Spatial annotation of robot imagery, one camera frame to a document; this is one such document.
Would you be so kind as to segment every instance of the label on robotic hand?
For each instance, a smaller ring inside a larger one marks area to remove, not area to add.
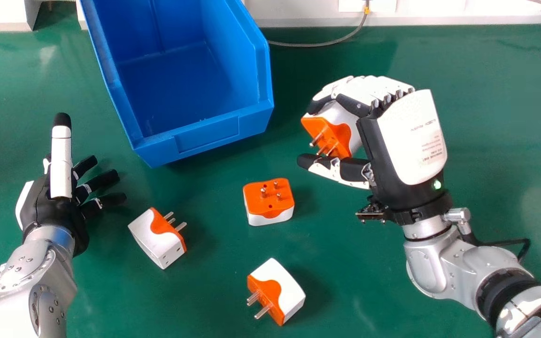
[[[420,184],[442,170],[448,154],[430,90],[397,100],[377,123],[402,182]]]

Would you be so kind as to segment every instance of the metal pin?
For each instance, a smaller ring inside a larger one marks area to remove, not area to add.
[[[260,319],[260,317],[264,316],[264,313],[267,313],[271,309],[270,304],[267,306],[264,306],[262,310],[260,310],[258,313],[254,315],[255,319]]]
[[[316,136],[314,137],[314,139],[312,139],[312,141],[309,143],[309,146],[310,146],[311,148],[314,148],[314,146],[316,146],[317,142],[318,142],[318,141],[320,140],[320,138],[323,136],[323,132],[324,132],[324,130],[323,130],[322,132],[318,133],[318,135],[316,135]]]
[[[247,306],[252,306],[252,304],[254,304],[258,300],[258,298],[260,298],[260,291],[252,293],[252,295],[248,297],[245,302]]]
[[[326,149],[326,147],[322,147],[318,150],[318,152],[316,152],[316,156],[320,156],[320,154],[323,153],[323,151]]]
[[[337,143],[333,144],[333,148],[331,148],[331,150],[327,152],[327,156],[331,156],[331,153],[333,152],[333,150],[335,150],[335,148],[337,148]]]
[[[187,225],[187,222],[181,222],[176,228],[174,228],[176,231],[181,231],[185,225]]]

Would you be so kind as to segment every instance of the green table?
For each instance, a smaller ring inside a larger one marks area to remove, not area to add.
[[[480,239],[532,238],[526,267],[541,280],[541,26],[366,28],[333,47],[272,48],[276,109],[266,133],[149,169],[129,146],[73,5],[55,8],[37,32],[0,34],[0,263],[20,244],[15,202],[41,172],[54,113],[73,117],[75,160],[95,154],[103,169],[118,169],[122,182],[111,191],[129,196],[92,225],[90,247],[75,259],[69,337],[489,336],[472,311],[412,286],[400,229],[354,217],[364,191],[297,167],[309,151],[303,110],[346,75],[432,89],[456,205],[471,209]],[[265,33],[312,41],[347,30]],[[242,186],[274,177],[292,183],[294,218],[250,227]],[[188,252],[166,271],[126,227],[150,206],[189,222]],[[269,257],[307,294],[284,327],[254,320],[259,306],[245,306],[245,278]]]

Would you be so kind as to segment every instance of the robotic hand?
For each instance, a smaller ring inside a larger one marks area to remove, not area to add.
[[[72,167],[70,117],[58,113],[45,175],[27,182],[15,208],[22,245],[0,265],[0,338],[62,338],[66,313],[76,293],[72,258],[89,244],[86,221],[125,201],[123,193],[86,201],[118,182],[110,170],[77,186],[97,164],[90,156]]]
[[[528,239],[479,242],[466,208],[444,188],[447,150],[430,90],[387,77],[346,77],[325,86],[301,120],[317,154],[298,165],[370,189],[356,214],[404,232],[406,270],[425,295],[475,310],[498,338],[541,338],[541,284],[520,265]],[[352,158],[364,146],[367,160]],[[524,244],[517,256],[500,248]]]

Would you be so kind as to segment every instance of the blue storage box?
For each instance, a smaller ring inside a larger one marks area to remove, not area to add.
[[[133,150],[150,167],[266,129],[266,39],[240,0],[82,0]]]

